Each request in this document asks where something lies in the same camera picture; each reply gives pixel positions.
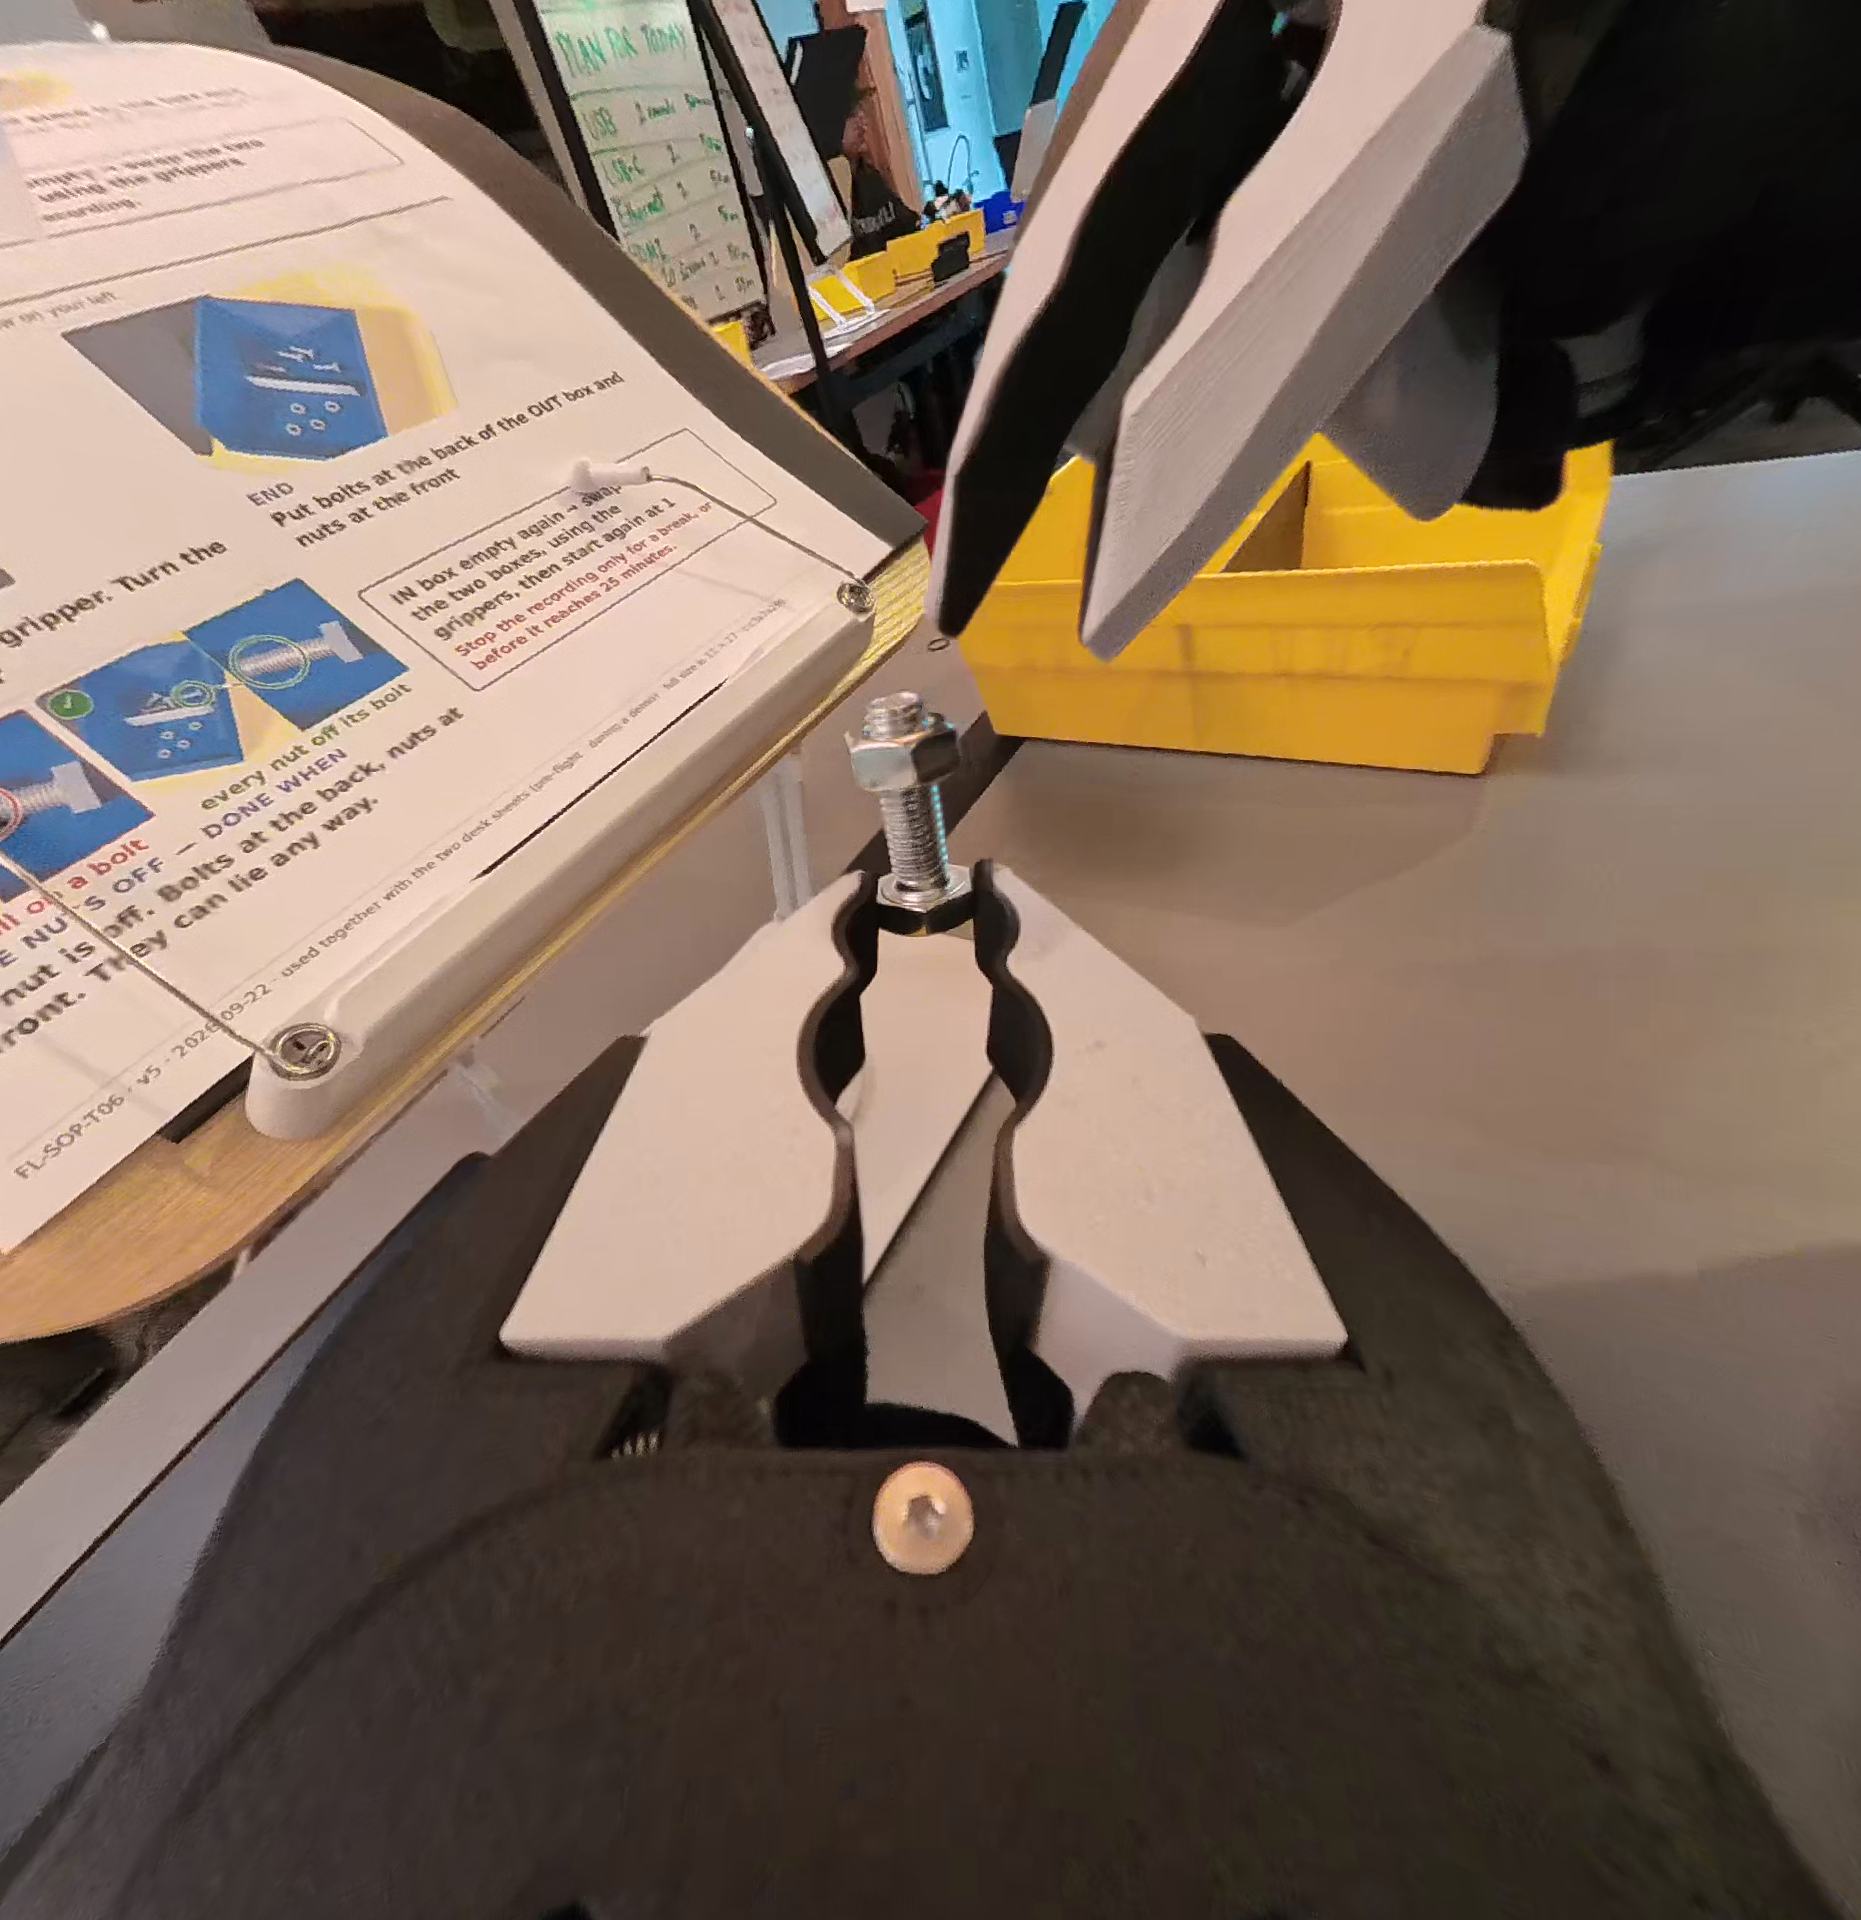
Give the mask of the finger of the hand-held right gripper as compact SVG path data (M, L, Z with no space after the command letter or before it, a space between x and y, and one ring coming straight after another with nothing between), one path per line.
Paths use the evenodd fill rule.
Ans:
M1118 656L1325 432L1417 519L1495 411L1495 294L1464 258L1526 154L1484 3L1335 3L1315 80L1206 243L1158 270L1078 419L1095 466L1081 643Z
M1108 460L1123 396L1325 42L1325 3L1111 3L1030 184L945 471L941 635L976 616L1053 471Z

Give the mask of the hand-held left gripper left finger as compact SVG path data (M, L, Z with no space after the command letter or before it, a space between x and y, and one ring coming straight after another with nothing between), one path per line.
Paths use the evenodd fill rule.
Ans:
M515 1355L863 1364L863 1231L838 1107L864 1061L873 878L759 929L641 1036L510 1305Z

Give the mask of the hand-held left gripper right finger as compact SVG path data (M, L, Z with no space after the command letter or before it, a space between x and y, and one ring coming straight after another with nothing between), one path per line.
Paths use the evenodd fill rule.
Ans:
M1116 1378L1318 1362L1349 1331L1197 1020L1014 869L973 869L991 1161L987 1325L1014 1418Z

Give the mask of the silver hex bolt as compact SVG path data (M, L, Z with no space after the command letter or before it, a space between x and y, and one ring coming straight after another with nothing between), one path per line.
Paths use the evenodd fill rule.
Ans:
M971 917L968 867L952 862L942 789L963 766L956 727L922 695L878 695L845 736L851 778L883 823L888 874L876 880L883 926L908 937L957 929Z

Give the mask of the background work table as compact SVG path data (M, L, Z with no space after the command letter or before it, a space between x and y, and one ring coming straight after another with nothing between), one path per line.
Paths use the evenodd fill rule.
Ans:
M872 366L883 354L915 345L936 325L967 325L982 311L984 294L1007 274L1011 261L1011 247L984 251L946 281L926 281L880 301L861 322L818 331L826 374L848 380L851 369ZM818 378L816 357L801 326L772 331L751 352L751 365L788 396L797 396Z

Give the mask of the white sheet clip bar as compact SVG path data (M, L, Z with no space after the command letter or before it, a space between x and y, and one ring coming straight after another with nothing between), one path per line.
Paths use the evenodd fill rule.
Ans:
M437 1043L560 929L658 852L713 797L811 717L873 636L878 593L858 577L791 633L751 640L701 690L665 687L664 726L641 743L608 741L586 778L537 826L507 826L503 852L403 930L370 948L301 1015L331 1036L331 1061L291 1077L253 1067L245 1120L266 1138L316 1138Z

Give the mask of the framed easel whiteboard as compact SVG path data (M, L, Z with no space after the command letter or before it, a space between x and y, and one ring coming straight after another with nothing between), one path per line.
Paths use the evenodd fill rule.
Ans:
M751 136L762 199L788 226L807 265L828 267L851 243L842 196L788 81L754 2L703 2L706 42Z

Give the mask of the yellow plastic bin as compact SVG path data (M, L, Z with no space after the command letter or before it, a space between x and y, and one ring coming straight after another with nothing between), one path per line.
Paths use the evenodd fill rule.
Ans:
M1477 775L1537 736L1600 560L1611 447L1535 513L1417 519L1328 437L1116 659L1080 640L1092 468L1063 466L956 636L1001 734Z

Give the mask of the whiteboard with green writing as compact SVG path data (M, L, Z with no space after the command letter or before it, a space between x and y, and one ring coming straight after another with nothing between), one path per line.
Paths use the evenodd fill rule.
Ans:
M685 2L535 2L561 142L619 247L703 322L751 322L765 262Z

